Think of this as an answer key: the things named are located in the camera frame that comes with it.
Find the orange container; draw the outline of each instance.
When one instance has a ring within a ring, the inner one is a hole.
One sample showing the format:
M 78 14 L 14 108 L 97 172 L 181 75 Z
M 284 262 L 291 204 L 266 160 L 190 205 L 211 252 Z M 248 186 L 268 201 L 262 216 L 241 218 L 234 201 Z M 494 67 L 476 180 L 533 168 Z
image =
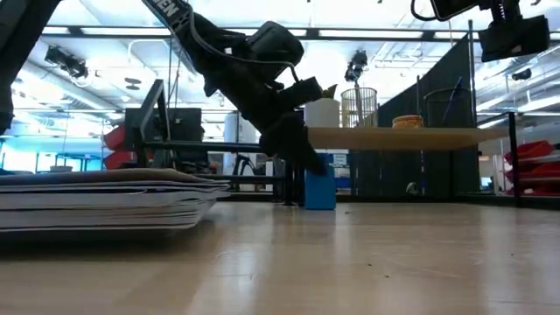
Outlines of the orange container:
M 404 115 L 393 119 L 393 128 L 422 128 L 424 119 L 419 115 Z

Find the red object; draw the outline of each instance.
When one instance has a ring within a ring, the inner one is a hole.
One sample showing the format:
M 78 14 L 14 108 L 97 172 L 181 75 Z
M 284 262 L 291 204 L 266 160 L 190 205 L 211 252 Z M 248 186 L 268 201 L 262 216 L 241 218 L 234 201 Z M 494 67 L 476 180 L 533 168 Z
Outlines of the red object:
M 103 137 L 103 142 L 112 151 L 123 151 L 124 148 L 124 138 L 126 134 L 126 129 L 124 126 L 119 126 L 109 132 Z
M 527 196 L 560 196 L 560 184 L 557 183 L 532 183 L 533 187 L 526 187 L 521 189 L 521 194 Z M 513 195 L 514 190 L 510 189 L 507 191 L 508 195 Z
M 103 163 L 105 164 L 105 168 L 108 170 L 116 170 L 121 166 L 123 162 L 129 162 L 135 159 L 135 155 L 133 152 L 127 151 L 117 151 L 113 154 L 105 157 L 103 159 Z
M 506 177 L 510 181 L 514 176 L 513 171 L 507 171 Z M 530 171 L 521 171 L 519 173 L 519 179 L 523 181 L 524 179 L 550 179 L 550 178 L 560 178 L 560 162 L 549 162 L 545 164 L 540 164 Z
M 517 147 L 517 157 L 522 163 L 523 159 L 546 157 L 554 151 L 554 147 L 548 141 L 539 141 L 534 143 L 526 143 Z M 511 162 L 511 152 L 506 154 L 504 158 L 508 163 Z

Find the stack of paper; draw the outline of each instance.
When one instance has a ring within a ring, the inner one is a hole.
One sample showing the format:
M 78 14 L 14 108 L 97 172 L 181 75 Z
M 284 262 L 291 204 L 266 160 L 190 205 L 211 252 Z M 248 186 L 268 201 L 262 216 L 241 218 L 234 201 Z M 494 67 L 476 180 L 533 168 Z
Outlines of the stack of paper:
M 0 177 L 0 232 L 191 228 L 228 188 L 174 170 Z

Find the wooden tabletop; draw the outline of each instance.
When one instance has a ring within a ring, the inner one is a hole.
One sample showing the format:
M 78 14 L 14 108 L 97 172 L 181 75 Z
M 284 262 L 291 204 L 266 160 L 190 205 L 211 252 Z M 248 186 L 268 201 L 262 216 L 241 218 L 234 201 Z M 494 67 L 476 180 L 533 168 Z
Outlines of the wooden tabletop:
M 448 151 L 507 136 L 507 129 L 309 128 L 315 149 Z

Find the wooden floor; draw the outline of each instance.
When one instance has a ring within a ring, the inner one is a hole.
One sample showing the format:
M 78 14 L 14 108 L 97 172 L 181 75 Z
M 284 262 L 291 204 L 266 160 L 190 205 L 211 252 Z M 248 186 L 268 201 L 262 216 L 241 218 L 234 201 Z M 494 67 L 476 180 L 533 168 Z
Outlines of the wooden floor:
M 560 212 L 223 203 L 171 242 L 81 246 L 3 253 L 0 314 L 560 314 Z

